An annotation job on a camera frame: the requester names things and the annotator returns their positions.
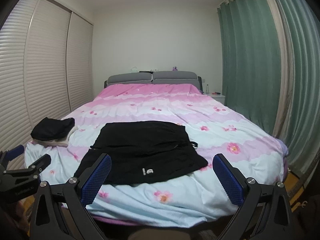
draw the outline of curtain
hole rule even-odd
[[[218,8],[226,105],[272,134],[281,55],[267,0],[229,0]]]
[[[280,132],[292,171],[304,174],[320,147],[320,22],[305,0],[276,0],[292,46],[293,88]]]
[[[279,10],[276,0],[267,0],[271,9],[273,20],[276,25],[278,34],[280,53],[281,53],[281,85],[279,105],[276,116],[276,122],[273,127],[272,135],[279,138],[280,133],[287,121],[287,114],[290,107],[292,96],[292,81],[293,81],[293,56],[292,44],[289,33],[289,28],[282,20],[283,14]]]

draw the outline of white logo print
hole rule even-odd
[[[143,172],[143,175],[146,174],[146,170],[144,168],[142,168],[142,172]],[[153,173],[153,169],[148,169],[147,170],[147,174],[150,174],[150,173]]]

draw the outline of blue gripper pad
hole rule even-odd
[[[24,153],[24,146],[18,145],[14,149],[7,151],[4,158],[8,161],[12,161],[14,158],[20,156],[23,153]]]
[[[241,206],[244,201],[243,188],[218,155],[213,157],[212,167],[231,203]]]
[[[110,170],[111,158],[106,155],[82,187],[80,201],[83,206],[92,204]]]

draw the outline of louvered door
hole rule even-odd
[[[70,113],[66,81],[66,41],[70,12],[41,0],[25,49],[26,99],[34,126],[44,117]]]
[[[23,59],[29,24],[38,0],[20,0],[0,30],[0,150],[30,138],[23,84]]]
[[[67,41],[67,80],[72,111],[93,100],[91,39],[92,25],[72,12]]]

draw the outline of nightstand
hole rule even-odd
[[[218,102],[222,103],[224,105],[224,95],[213,95],[212,93],[207,94],[208,96],[212,97],[214,100],[217,100]]]

